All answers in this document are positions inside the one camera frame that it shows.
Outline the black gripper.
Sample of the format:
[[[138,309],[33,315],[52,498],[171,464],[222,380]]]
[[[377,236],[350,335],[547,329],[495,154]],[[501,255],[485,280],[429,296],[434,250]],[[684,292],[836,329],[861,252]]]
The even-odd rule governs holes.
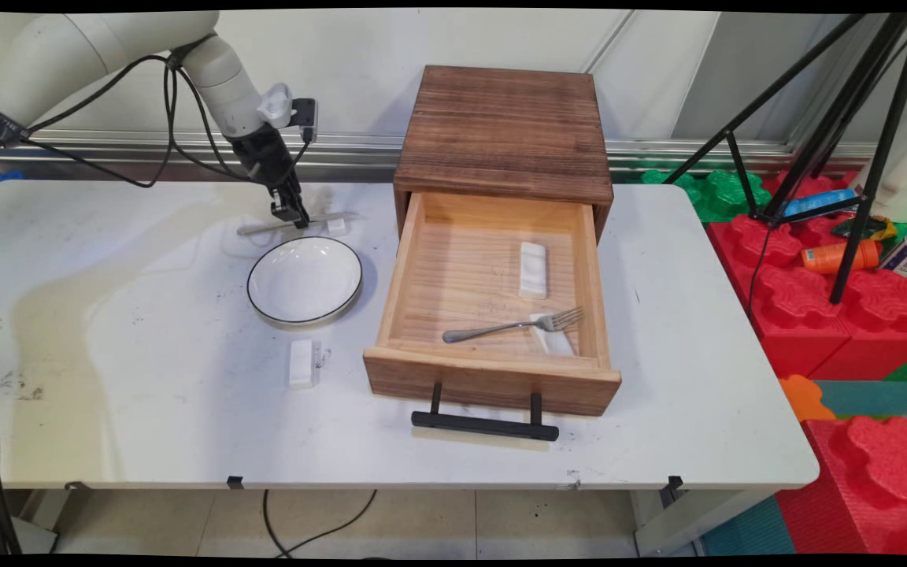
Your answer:
[[[294,170],[295,159],[280,132],[273,126],[260,126],[249,134],[227,137],[227,141],[250,180],[268,189],[272,215],[283,223],[293,222],[298,229],[309,227],[309,213]]]

